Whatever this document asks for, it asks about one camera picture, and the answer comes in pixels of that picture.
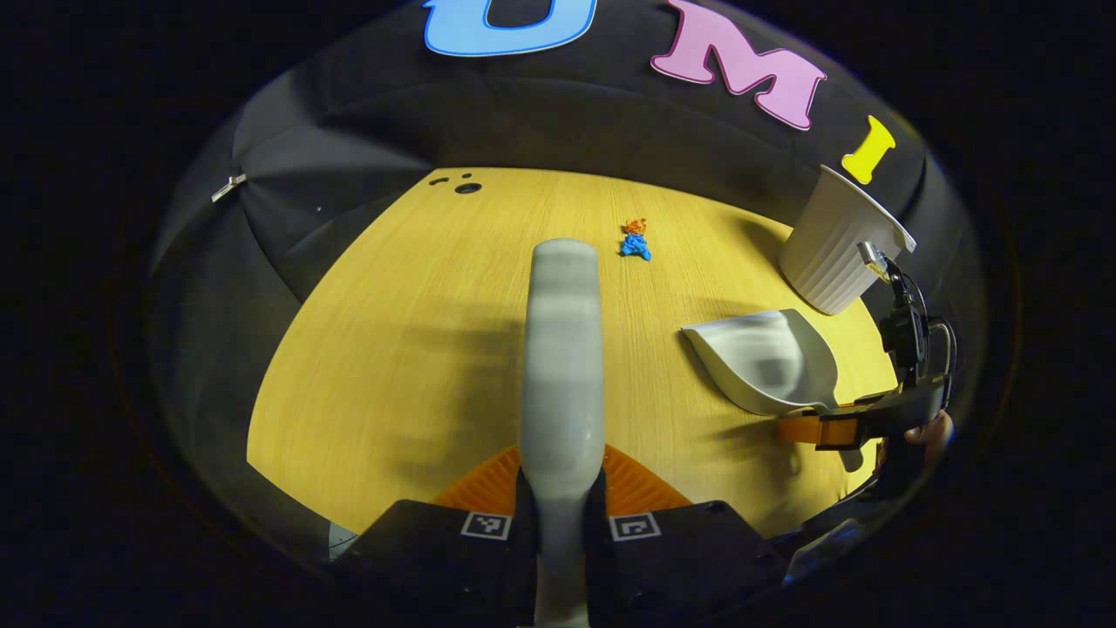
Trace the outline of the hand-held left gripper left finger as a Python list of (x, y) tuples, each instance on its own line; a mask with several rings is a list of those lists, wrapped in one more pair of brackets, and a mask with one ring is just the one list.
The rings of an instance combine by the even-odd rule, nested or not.
[(415, 627), (533, 627), (537, 509), (519, 450), (431, 503), (395, 502), (337, 558), (336, 580)]

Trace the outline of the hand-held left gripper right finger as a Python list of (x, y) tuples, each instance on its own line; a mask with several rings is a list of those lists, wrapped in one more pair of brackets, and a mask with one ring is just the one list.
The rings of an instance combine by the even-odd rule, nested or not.
[(698, 627), (773, 593), (786, 561), (728, 503), (694, 503), (615, 447), (583, 516), (591, 627)]

